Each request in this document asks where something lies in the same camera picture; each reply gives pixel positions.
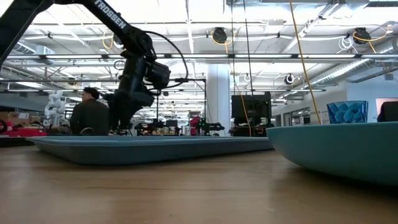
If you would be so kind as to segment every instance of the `man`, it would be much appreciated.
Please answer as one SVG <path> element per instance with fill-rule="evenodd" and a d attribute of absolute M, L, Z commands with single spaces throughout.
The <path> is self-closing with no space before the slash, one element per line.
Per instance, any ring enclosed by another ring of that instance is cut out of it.
<path fill-rule="evenodd" d="M 109 134 L 109 109 L 98 102 L 100 94 L 94 88 L 83 90 L 82 102 L 75 106 L 70 118 L 73 134 L 81 134 L 92 129 L 92 135 L 107 136 Z"/>

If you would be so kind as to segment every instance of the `table surface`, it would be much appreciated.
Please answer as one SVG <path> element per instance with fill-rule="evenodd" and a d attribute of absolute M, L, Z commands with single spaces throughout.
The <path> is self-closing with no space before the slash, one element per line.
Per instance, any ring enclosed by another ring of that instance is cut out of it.
<path fill-rule="evenodd" d="M 0 149 L 1 223 L 398 223 L 397 189 L 296 166 L 275 151 L 89 167 Z"/>

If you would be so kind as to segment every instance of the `black robotic arm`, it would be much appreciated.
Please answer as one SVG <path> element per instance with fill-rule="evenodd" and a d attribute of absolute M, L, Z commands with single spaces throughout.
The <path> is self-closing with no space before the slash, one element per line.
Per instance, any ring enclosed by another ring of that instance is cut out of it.
<path fill-rule="evenodd" d="M 105 0 L 14 0 L 0 18 L 0 65 L 7 58 L 36 15 L 53 4 L 82 4 L 120 39 L 126 58 L 118 90 L 105 96 L 111 113 L 112 129 L 127 129 L 129 120 L 143 106 L 151 106 L 153 93 L 144 80 L 161 90 L 169 84 L 170 70 L 157 63 L 149 35 L 129 25 Z"/>

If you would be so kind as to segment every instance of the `teal bowl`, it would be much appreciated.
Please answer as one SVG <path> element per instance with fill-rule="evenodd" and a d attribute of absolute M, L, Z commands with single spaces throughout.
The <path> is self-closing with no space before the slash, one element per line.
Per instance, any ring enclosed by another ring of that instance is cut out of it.
<path fill-rule="evenodd" d="M 398 185 L 398 122 L 267 129 L 276 151 L 327 174 Z"/>

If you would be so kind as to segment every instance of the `white column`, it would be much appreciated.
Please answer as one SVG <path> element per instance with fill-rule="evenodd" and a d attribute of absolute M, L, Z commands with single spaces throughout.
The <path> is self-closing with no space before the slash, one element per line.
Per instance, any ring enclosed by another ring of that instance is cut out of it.
<path fill-rule="evenodd" d="M 229 92 L 229 65 L 208 65 L 206 78 L 208 123 L 221 123 L 225 131 L 210 131 L 220 136 L 229 136 L 231 127 L 231 94 Z"/>

